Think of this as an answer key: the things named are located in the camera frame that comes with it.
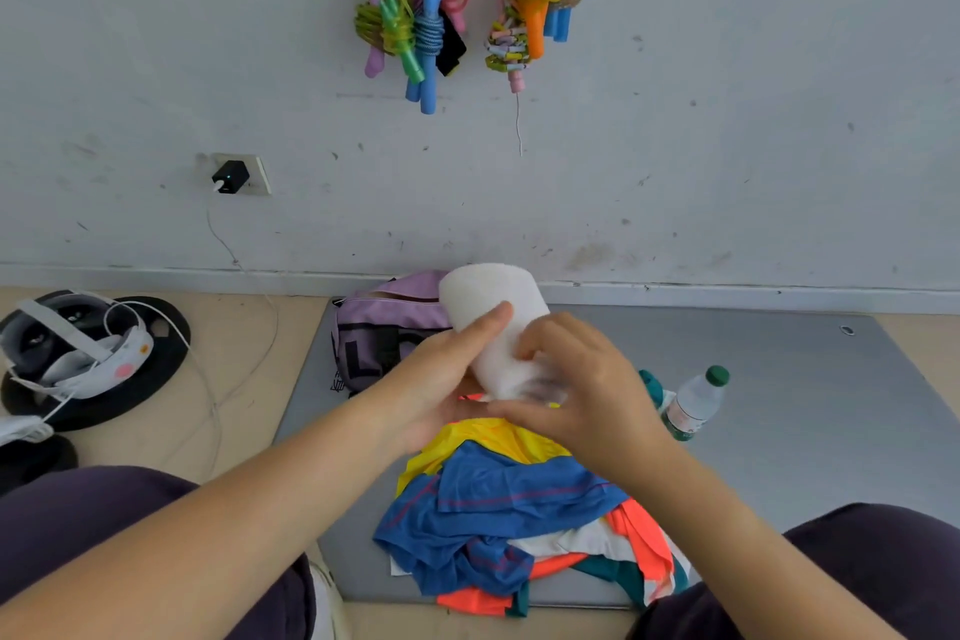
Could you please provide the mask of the small white device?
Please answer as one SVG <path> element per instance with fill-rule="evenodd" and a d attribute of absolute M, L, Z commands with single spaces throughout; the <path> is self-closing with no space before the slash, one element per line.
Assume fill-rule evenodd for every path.
<path fill-rule="evenodd" d="M 0 416 L 0 447 L 18 441 L 37 444 L 49 440 L 54 434 L 54 428 L 40 416 Z"/>

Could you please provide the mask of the white towel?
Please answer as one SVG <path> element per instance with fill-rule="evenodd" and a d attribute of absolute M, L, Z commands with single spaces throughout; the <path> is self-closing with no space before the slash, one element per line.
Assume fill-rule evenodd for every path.
<path fill-rule="evenodd" d="M 502 263 L 462 266 L 440 280 L 438 300 L 456 332 L 500 303 L 507 302 L 512 308 L 510 323 L 471 364 L 471 371 L 488 401 L 527 400 L 558 406 L 566 400 L 567 387 L 546 357 L 518 359 L 516 356 L 526 327 L 550 314 L 531 273 Z"/>

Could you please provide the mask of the grey floor mat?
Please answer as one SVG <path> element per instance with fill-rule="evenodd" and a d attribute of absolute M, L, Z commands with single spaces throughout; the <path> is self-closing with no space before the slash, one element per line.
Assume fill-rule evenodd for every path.
<path fill-rule="evenodd" d="M 707 367 L 730 373 L 719 413 L 688 450 L 783 532 L 850 503 L 925 513 L 960 528 L 960 421 L 874 319 L 848 314 L 560 306 L 606 334 L 636 368 L 674 389 Z M 273 444 L 346 403 L 328 306 Z M 391 576 L 373 541 L 406 459 L 318 539 L 349 602 L 428 603 Z M 573 570 L 535 580 L 532 608 L 626 610 L 616 584 Z"/>

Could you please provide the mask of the person's right leg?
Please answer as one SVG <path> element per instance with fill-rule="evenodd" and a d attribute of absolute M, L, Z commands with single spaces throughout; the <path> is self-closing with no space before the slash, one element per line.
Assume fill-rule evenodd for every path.
<path fill-rule="evenodd" d="M 855 502 L 787 530 L 811 562 L 907 640 L 960 640 L 960 528 Z M 704 582 L 649 605 L 625 640 L 743 640 Z"/>

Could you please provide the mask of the neon orange garment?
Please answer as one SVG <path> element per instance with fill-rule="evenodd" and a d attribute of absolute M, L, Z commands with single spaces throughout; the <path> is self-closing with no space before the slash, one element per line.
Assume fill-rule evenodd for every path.
<path fill-rule="evenodd" d="M 664 586 L 673 570 L 673 556 L 671 549 L 667 547 L 666 540 L 662 537 L 666 533 L 660 525 L 633 499 L 624 501 L 604 517 L 610 520 L 618 534 L 631 536 L 630 542 L 636 556 L 635 564 L 639 566 L 646 580 Z M 537 579 L 558 573 L 585 557 L 587 555 L 584 553 L 571 553 L 541 562 L 534 560 L 529 578 L 522 586 L 531 578 Z M 507 601 L 514 594 L 509 597 L 499 597 L 475 587 L 468 587 L 438 596 L 436 604 L 462 614 L 507 617 L 504 615 L 504 610 L 506 610 Z"/>

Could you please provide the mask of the person's leg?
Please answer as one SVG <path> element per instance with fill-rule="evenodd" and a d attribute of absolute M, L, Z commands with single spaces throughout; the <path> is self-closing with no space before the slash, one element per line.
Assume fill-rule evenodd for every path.
<path fill-rule="evenodd" d="M 198 484 L 141 466 L 41 476 L 0 497 L 0 605 Z M 311 640 L 314 580 L 302 554 L 225 640 Z"/>
<path fill-rule="evenodd" d="M 907 640 L 960 640 L 960 528 L 855 502 L 787 530 L 811 562 Z M 743 640 L 704 582 L 649 605 L 625 640 Z"/>

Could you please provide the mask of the lilac sports bag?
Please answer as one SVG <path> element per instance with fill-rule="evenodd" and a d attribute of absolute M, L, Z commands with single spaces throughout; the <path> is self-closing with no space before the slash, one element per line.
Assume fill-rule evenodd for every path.
<path fill-rule="evenodd" d="M 451 329 L 439 300 L 448 274 L 426 270 L 336 299 L 334 360 L 350 395 L 366 391 L 429 337 Z"/>

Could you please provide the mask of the person's right hand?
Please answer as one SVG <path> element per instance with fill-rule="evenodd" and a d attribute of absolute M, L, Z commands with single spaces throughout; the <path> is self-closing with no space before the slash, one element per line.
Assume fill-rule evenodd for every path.
<path fill-rule="evenodd" d="M 569 313 L 543 316 L 523 330 L 517 356 L 545 357 L 566 385 L 561 433 L 543 437 L 631 495 L 652 484 L 674 442 L 639 372 L 602 332 Z"/>

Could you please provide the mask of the teal garment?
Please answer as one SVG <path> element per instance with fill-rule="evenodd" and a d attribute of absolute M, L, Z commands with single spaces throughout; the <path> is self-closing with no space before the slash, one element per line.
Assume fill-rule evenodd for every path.
<path fill-rule="evenodd" d="M 558 573 L 531 577 L 507 600 L 504 615 L 525 618 L 533 608 L 643 610 L 656 599 L 688 589 L 692 579 L 690 562 L 678 553 L 665 585 L 648 581 L 634 562 L 588 555 Z"/>

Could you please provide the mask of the blue garment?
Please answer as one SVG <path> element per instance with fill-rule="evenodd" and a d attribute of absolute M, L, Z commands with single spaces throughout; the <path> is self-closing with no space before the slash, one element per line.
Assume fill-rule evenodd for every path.
<path fill-rule="evenodd" d="M 424 596 L 470 587 L 508 596 L 535 562 L 510 540 L 581 528 L 626 500 L 569 455 L 522 464 L 466 441 L 438 473 L 410 481 L 372 539 Z"/>

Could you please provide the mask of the white garment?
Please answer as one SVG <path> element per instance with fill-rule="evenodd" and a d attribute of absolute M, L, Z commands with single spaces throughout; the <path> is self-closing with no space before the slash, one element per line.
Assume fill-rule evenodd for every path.
<path fill-rule="evenodd" d="M 644 602 L 666 597 L 668 594 L 681 592 L 690 586 L 690 562 L 681 557 L 679 549 L 665 535 L 668 549 L 672 553 L 673 571 L 671 573 L 671 590 L 657 582 L 646 582 L 644 585 Z M 614 562 L 628 562 L 638 569 L 636 555 L 627 533 L 617 533 L 615 526 L 606 517 L 599 518 L 589 524 L 565 531 L 557 531 L 536 537 L 508 539 L 511 547 L 522 550 L 534 558 L 535 562 L 545 562 L 550 559 L 571 554 L 585 554 L 589 557 L 600 557 Z"/>

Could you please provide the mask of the white headset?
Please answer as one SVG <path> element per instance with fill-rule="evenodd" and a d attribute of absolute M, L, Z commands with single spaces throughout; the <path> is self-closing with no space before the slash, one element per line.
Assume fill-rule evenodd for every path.
<path fill-rule="evenodd" d="M 133 377 L 154 350 L 130 306 L 64 290 L 17 303 L 0 321 L 0 353 L 14 383 L 57 401 L 88 400 Z"/>

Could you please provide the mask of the yellow garment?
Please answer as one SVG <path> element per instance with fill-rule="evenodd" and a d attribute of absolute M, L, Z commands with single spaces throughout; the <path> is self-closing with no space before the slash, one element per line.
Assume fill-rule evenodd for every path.
<path fill-rule="evenodd" d="M 406 463 L 397 480 L 395 496 L 399 497 L 418 476 L 431 476 L 464 443 L 473 442 L 488 452 L 517 464 L 544 464 L 571 453 L 555 441 L 531 430 L 515 426 L 502 418 L 476 418 L 450 423 Z"/>

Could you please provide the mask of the person's left forearm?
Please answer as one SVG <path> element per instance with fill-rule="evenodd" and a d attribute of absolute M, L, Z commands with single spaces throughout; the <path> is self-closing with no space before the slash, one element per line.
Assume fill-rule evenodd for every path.
<path fill-rule="evenodd" d="M 224 640 L 402 452 L 362 393 L 0 606 L 0 640 Z"/>

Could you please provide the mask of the white wall socket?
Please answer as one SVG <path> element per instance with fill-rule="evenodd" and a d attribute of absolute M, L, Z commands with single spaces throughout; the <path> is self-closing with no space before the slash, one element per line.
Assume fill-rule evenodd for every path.
<path fill-rule="evenodd" d="M 242 160 L 247 165 L 249 180 L 243 190 L 237 194 L 233 194 L 233 196 L 269 197 L 272 194 L 265 166 L 258 156 L 251 154 L 213 153 L 210 155 L 210 158 L 214 167 L 213 174 L 217 171 L 218 166 L 227 159 Z"/>

